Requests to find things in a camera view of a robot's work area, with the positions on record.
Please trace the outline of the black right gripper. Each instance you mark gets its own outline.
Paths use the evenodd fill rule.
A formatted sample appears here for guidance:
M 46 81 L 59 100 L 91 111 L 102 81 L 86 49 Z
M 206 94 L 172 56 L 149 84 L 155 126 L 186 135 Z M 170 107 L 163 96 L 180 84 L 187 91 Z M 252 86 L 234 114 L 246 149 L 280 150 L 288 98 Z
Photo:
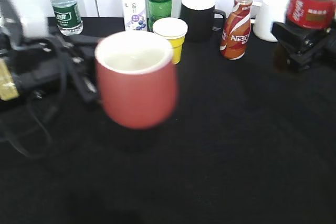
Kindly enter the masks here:
M 285 49 L 290 70 L 303 71 L 318 64 L 335 66 L 335 21 L 323 29 L 273 22 L 271 33 Z

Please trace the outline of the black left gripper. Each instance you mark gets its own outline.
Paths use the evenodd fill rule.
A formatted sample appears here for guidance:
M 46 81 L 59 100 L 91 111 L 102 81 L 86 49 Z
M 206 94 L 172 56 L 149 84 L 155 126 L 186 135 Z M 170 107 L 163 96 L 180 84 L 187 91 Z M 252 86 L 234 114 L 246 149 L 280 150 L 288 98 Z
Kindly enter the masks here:
M 99 98 L 93 77 L 94 47 L 99 37 L 52 34 L 24 39 L 15 49 L 15 84 L 21 93 L 59 87 L 64 92 L 72 84 L 84 103 Z

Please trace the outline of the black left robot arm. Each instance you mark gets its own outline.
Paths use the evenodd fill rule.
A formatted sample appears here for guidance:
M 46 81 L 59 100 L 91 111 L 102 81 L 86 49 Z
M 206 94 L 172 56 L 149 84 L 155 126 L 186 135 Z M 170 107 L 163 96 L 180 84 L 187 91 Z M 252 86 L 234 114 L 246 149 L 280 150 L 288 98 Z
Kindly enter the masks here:
M 58 93 L 68 86 L 84 103 L 99 99 L 94 48 L 100 38 L 63 35 L 24 0 L 1 0 L 1 109 L 22 103 L 36 92 Z

